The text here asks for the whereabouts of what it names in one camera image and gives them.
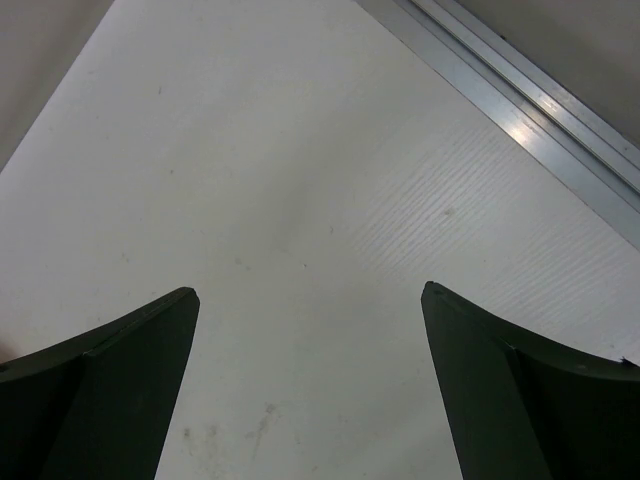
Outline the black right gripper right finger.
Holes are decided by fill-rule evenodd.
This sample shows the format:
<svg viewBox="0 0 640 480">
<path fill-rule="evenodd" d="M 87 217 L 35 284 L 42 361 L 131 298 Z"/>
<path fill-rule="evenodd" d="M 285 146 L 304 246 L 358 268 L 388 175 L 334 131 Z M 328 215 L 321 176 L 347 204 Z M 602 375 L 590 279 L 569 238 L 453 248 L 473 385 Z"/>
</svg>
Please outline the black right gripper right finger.
<svg viewBox="0 0 640 480">
<path fill-rule="evenodd" d="M 435 282 L 421 304 L 463 478 L 638 478 L 638 365 L 548 339 Z"/>
</svg>

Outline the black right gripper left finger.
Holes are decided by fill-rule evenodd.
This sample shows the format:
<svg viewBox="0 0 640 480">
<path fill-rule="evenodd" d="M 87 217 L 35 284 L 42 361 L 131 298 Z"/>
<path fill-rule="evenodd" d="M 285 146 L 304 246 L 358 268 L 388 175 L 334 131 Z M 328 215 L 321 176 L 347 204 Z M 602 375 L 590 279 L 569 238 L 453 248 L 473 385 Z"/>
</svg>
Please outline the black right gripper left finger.
<svg viewBox="0 0 640 480">
<path fill-rule="evenodd" d="M 181 287 L 2 363 L 2 478 L 154 478 L 199 307 Z"/>
</svg>

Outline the aluminium table edge rail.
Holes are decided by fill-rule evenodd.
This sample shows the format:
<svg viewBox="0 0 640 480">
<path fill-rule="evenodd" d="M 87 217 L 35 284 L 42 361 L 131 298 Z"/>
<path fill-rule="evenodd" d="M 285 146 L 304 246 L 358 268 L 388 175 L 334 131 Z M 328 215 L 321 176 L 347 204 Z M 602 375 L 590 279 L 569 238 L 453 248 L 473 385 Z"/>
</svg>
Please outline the aluminium table edge rail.
<svg viewBox="0 0 640 480">
<path fill-rule="evenodd" d="M 639 151 L 455 1 L 361 7 L 631 243 Z"/>
</svg>

